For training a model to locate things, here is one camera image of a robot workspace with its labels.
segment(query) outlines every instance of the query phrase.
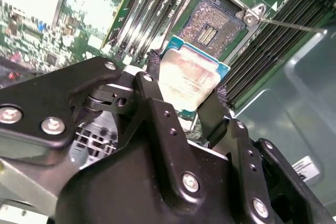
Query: screw hole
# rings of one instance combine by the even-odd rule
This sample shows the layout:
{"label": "screw hole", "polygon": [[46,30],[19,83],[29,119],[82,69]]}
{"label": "screw hole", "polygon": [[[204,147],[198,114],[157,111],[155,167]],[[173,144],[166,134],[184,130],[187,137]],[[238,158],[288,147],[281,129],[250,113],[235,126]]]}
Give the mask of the screw hole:
{"label": "screw hole", "polygon": [[252,165],[252,164],[250,164],[250,168],[252,169],[252,171],[254,171],[254,172],[256,172],[257,171],[257,168],[254,166],[254,165]]}
{"label": "screw hole", "polygon": [[109,61],[105,63],[105,67],[107,67],[108,69],[111,69],[111,70],[116,70],[115,65],[113,63],[109,62]]}
{"label": "screw hole", "polygon": [[164,116],[165,116],[166,118],[170,118],[171,114],[170,114],[169,111],[166,110],[166,111],[164,112]]}
{"label": "screw hole", "polygon": [[174,129],[174,128],[171,128],[171,129],[169,130],[169,133],[170,133],[171,135],[173,135],[173,136],[176,136],[176,135],[177,135],[177,131],[176,131],[176,129]]}
{"label": "screw hole", "polygon": [[153,81],[153,78],[148,74],[145,74],[143,77],[146,81]]}
{"label": "screw hole", "polygon": [[117,106],[118,107],[123,107],[127,103],[127,99],[124,97],[118,98],[117,99]]}

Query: gray metal panel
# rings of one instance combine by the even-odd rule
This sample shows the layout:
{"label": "gray metal panel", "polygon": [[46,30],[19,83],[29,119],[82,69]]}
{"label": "gray metal panel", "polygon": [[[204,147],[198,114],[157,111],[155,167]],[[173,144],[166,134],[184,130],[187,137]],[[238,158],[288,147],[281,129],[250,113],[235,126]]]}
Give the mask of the gray metal panel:
{"label": "gray metal panel", "polygon": [[252,139],[271,140],[294,164],[310,156],[320,174],[307,181],[336,215],[336,26],[316,34],[240,107]]}

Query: capacitor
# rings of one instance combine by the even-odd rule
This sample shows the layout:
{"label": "capacitor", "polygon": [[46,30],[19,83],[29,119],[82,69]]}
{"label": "capacitor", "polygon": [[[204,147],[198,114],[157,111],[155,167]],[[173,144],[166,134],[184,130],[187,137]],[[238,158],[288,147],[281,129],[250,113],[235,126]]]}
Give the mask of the capacitor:
{"label": "capacitor", "polygon": [[75,39],[72,35],[66,35],[62,37],[63,45],[66,47],[70,47],[74,41]]}

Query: electronic component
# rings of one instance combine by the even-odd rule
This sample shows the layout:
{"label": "electronic component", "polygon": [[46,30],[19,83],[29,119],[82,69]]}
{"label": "electronic component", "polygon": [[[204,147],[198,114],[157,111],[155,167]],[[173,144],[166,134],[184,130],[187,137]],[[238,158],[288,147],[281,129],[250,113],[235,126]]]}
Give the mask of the electronic component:
{"label": "electronic component", "polygon": [[219,58],[226,46],[244,28],[244,22],[212,0],[201,0],[179,37]]}
{"label": "electronic component", "polygon": [[8,27],[6,29],[6,32],[11,36],[16,36],[17,35],[17,21],[15,20],[10,20]]}
{"label": "electronic component", "polygon": [[56,62],[57,62],[57,57],[55,55],[47,54],[46,63],[54,66],[56,65]]}
{"label": "electronic component", "polygon": [[69,17],[67,20],[67,25],[76,28],[79,25],[79,21],[73,17]]}
{"label": "electronic component", "polygon": [[[210,35],[214,30],[209,28],[208,31]],[[160,65],[159,86],[163,99],[178,111],[195,111],[228,71],[228,66],[173,37]]]}

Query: chip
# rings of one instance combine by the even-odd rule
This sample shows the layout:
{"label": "chip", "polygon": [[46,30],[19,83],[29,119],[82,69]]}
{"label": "chip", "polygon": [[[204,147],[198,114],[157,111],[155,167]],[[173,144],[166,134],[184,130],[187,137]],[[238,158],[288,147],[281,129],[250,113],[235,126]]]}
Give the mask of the chip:
{"label": "chip", "polygon": [[48,54],[46,57],[46,62],[52,66],[56,65],[57,57],[55,55]]}

